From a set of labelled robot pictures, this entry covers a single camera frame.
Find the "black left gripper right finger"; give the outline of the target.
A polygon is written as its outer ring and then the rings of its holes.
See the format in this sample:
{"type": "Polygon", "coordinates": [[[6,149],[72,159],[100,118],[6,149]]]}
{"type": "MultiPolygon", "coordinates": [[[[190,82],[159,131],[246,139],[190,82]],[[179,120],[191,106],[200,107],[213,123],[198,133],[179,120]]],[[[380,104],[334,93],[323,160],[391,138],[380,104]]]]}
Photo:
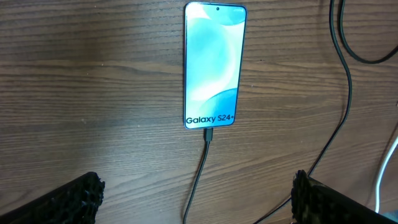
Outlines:
{"type": "Polygon", "coordinates": [[[291,191],[292,218],[298,224],[396,224],[299,170],[291,191]]]}

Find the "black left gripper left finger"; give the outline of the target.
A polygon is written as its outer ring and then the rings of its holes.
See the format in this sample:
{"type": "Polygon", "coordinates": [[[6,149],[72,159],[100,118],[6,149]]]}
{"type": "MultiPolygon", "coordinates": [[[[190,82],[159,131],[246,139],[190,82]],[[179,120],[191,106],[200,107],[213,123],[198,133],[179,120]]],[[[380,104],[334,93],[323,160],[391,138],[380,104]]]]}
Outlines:
{"type": "Polygon", "coordinates": [[[1,215],[1,224],[94,224],[104,199],[97,173],[79,178],[1,215]]]}

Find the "blue-screen smartphone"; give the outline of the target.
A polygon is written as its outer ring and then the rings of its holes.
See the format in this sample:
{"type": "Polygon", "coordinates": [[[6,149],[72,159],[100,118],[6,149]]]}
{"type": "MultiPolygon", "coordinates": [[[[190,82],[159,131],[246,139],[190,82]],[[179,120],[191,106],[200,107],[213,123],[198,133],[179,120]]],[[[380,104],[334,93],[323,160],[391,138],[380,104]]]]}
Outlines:
{"type": "Polygon", "coordinates": [[[184,126],[230,126],[235,121],[248,11],[239,4],[185,6],[184,126]]]}

